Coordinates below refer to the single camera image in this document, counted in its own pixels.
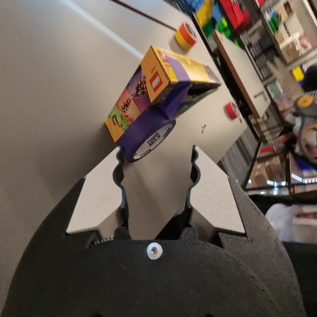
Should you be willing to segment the purple tape roll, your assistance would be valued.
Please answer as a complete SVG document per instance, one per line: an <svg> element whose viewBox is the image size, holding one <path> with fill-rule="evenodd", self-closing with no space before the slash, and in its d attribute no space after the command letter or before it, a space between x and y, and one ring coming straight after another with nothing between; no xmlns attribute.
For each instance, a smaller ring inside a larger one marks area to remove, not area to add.
<svg viewBox="0 0 317 317"><path fill-rule="evenodd" d="M175 127L175 114L191 84L177 84L159 105L144 111L119 138L125 159L136 162L154 150Z"/></svg>

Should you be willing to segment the red tape roll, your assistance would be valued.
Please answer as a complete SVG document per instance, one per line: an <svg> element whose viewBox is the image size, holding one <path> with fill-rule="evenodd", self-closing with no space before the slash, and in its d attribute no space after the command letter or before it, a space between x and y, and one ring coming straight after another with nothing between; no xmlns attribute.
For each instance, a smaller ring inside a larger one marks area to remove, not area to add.
<svg viewBox="0 0 317 317"><path fill-rule="evenodd" d="M224 106L224 110L227 113L228 117L232 120L240 117L240 110L234 101L228 102Z"/></svg>

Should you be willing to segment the yellow purple toy set box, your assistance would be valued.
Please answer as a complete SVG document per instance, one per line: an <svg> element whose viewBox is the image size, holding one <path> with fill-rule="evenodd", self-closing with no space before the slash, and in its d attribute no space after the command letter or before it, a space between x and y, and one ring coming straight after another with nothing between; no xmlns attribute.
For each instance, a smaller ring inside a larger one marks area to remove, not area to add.
<svg viewBox="0 0 317 317"><path fill-rule="evenodd" d="M155 107L176 119L215 92L220 79L209 65L151 46L110 111L105 125L114 142Z"/></svg>

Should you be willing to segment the person's white shirt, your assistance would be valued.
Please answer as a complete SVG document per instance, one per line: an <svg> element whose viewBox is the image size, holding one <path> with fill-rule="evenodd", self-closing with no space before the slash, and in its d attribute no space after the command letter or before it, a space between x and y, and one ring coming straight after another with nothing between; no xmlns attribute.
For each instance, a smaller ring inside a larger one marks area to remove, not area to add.
<svg viewBox="0 0 317 317"><path fill-rule="evenodd" d="M283 242L317 244L316 204L274 204L265 215Z"/></svg>

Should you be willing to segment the white cabinet brown edge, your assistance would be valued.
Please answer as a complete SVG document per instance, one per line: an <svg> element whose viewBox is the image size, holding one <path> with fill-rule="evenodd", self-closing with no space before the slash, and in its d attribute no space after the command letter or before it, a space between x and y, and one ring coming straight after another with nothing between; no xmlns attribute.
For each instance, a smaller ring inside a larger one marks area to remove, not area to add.
<svg viewBox="0 0 317 317"><path fill-rule="evenodd" d="M255 121L260 121L271 104L271 98L262 84L248 54L219 31L212 37L217 45L220 65L232 87L237 88Z"/></svg>

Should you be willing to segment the orange tape roll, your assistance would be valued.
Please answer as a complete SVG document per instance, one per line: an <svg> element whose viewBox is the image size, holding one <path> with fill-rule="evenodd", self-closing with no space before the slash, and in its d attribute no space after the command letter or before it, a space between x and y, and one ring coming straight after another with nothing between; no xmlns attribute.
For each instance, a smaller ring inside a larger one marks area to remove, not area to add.
<svg viewBox="0 0 317 317"><path fill-rule="evenodd" d="M179 32L189 45L194 45L197 42L196 33L187 22L181 24Z"/></svg>

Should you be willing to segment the yellow tape roll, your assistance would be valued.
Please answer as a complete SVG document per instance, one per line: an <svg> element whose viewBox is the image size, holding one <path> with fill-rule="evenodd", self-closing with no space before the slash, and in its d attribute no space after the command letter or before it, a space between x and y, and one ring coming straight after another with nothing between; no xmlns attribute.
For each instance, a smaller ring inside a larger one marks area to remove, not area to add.
<svg viewBox="0 0 317 317"><path fill-rule="evenodd" d="M186 51L189 51L197 43L196 38L192 37L188 31L182 33L180 29L176 31L175 38L179 46Z"/></svg>

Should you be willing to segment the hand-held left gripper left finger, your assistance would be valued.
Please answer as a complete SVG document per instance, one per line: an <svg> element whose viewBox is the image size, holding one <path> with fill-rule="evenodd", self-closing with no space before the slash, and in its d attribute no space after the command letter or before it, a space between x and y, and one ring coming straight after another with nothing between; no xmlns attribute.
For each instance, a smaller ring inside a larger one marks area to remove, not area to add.
<svg viewBox="0 0 317 317"><path fill-rule="evenodd" d="M101 239L110 239L117 228L128 227L128 203L121 185L123 153L116 147L85 176L67 234L96 231Z"/></svg>

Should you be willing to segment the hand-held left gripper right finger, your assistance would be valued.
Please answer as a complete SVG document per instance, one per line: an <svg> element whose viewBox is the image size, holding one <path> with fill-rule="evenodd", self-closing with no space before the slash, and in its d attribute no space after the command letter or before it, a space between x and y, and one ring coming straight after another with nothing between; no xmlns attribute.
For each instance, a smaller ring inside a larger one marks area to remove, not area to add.
<svg viewBox="0 0 317 317"><path fill-rule="evenodd" d="M184 210L176 217L180 234L191 228L198 240L205 242L211 242L218 232L244 236L228 175L197 145L193 145L191 163L192 184Z"/></svg>

